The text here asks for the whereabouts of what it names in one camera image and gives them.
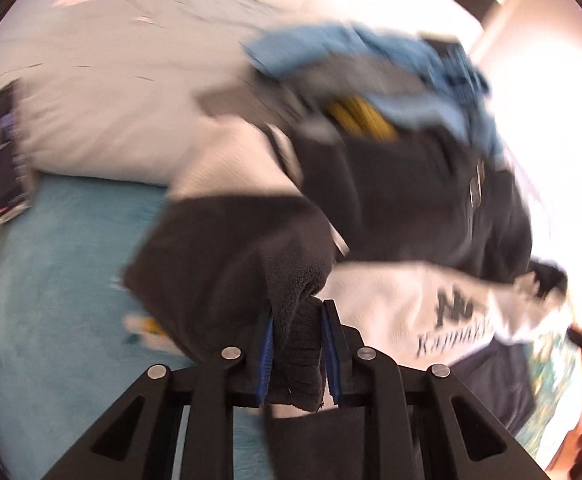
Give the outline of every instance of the pile of clothes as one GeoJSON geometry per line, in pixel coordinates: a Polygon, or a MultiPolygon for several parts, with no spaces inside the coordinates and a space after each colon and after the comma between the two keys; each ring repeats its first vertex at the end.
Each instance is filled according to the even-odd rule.
{"type": "MultiPolygon", "coordinates": [[[[268,403],[321,407],[320,307],[333,299],[365,344],[413,368],[452,365],[517,431],[534,401],[516,343],[566,329],[566,276],[530,259],[482,74],[457,43],[344,25],[245,50],[251,73],[199,96],[196,154],[126,286],[200,362],[247,344],[269,304],[268,403]]],[[[317,446],[308,435],[360,422],[320,415],[269,421],[276,472],[302,455],[293,435],[317,446]]]]}

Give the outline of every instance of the teal blanket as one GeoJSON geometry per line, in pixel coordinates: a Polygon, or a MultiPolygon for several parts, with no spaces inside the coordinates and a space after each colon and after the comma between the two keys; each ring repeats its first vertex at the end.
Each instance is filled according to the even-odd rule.
{"type": "MultiPolygon", "coordinates": [[[[165,189],[43,176],[34,207],[0,240],[0,460],[39,480],[149,366],[191,361],[146,348],[119,285],[165,189]]],[[[236,410],[235,478],[272,478],[261,420],[236,410]]]]}

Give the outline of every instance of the black gripper frame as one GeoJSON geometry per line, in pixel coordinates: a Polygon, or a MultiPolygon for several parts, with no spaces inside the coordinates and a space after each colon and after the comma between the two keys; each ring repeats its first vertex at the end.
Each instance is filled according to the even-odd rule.
{"type": "MultiPolygon", "coordinates": [[[[426,480],[548,478],[452,373],[400,367],[377,350],[369,359],[373,352],[365,349],[361,358],[359,332],[341,326],[335,304],[324,303],[330,392],[340,409],[365,407],[363,480],[418,478],[415,440],[426,480]]],[[[259,363],[270,329],[270,311],[263,312],[250,348],[238,358],[218,352],[196,367],[165,367],[157,379],[142,374],[43,480],[170,480],[186,405],[180,479],[231,480],[232,409],[262,403],[259,363]]]]}

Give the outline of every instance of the phone screen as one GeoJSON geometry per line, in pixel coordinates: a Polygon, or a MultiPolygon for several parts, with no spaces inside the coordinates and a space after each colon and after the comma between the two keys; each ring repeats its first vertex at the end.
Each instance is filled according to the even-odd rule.
{"type": "Polygon", "coordinates": [[[14,83],[0,90],[0,216],[26,200],[15,148],[14,83]]]}

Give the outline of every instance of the metal bolt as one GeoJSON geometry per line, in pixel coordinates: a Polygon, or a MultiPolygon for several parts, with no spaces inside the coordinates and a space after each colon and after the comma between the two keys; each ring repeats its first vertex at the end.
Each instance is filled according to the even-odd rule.
{"type": "Polygon", "coordinates": [[[161,379],[167,374],[167,367],[164,365],[153,365],[151,368],[149,368],[146,374],[151,379],[161,379]]]}
{"type": "Polygon", "coordinates": [[[440,379],[443,379],[451,375],[451,371],[449,370],[449,367],[446,365],[433,365],[431,366],[431,372],[435,377],[439,377],[440,379]]]}
{"type": "Polygon", "coordinates": [[[369,346],[363,346],[357,351],[357,356],[360,359],[364,359],[365,361],[370,361],[371,359],[375,359],[377,352],[370,348],[369,346]]]}
{"type": "Polygon", "coordinates": [[[242,350],[237,348],[237,346],[227,346],[222,350],[222,357],[225,359],[237,359],[242,355],[242,350]]]}

